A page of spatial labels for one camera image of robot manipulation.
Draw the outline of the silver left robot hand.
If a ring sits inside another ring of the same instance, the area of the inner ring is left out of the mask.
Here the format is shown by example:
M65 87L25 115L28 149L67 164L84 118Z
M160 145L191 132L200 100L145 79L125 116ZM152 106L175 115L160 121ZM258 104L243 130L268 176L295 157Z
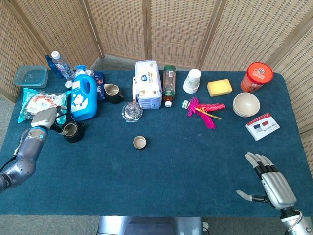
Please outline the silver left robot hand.
M61 110L66 110L65 106L57 106L49 109L39 111L33 118L31 122L31 127L42 127L46 130L54 130L61 135L68 133L67 130L62 129L58 126L56 119L59 115L63 115Z

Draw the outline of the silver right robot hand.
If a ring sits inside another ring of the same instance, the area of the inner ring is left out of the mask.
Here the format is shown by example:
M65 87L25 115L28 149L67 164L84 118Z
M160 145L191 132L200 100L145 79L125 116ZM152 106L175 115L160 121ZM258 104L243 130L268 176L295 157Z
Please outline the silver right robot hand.
M265 196L249 195L241 190L236 190L239 196L250 202L271 203L277 210L295 205L297 199L286 178L269 158L251 152L246 153L245 158L255 170L266 194Z

